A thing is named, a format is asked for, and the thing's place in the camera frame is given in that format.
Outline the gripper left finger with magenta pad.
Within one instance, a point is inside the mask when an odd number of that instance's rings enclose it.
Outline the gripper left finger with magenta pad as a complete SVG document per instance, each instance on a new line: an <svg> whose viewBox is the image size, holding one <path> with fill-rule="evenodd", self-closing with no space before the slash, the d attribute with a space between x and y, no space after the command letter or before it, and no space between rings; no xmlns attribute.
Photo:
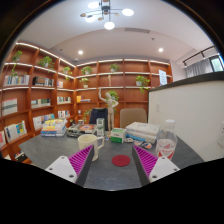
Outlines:
<svg viewBox="0 0 224 224"><path fill-rule="evenodd" d="M83 186L85 184L93 156L94 146L91 145L69 157L58 157L46 168L46 171L79 186Z"/></svg>

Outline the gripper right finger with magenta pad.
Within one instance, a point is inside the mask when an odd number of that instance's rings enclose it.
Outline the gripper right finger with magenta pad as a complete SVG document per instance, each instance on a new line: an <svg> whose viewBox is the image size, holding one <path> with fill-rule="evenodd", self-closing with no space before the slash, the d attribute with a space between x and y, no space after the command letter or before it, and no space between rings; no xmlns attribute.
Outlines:
<svg viewBox="0 0 224 224"><path fill-rule="evenodd" d="M167 157L156 157L136 145L132 146L132 156L142 186L179 171L179 168Z"/></svg>

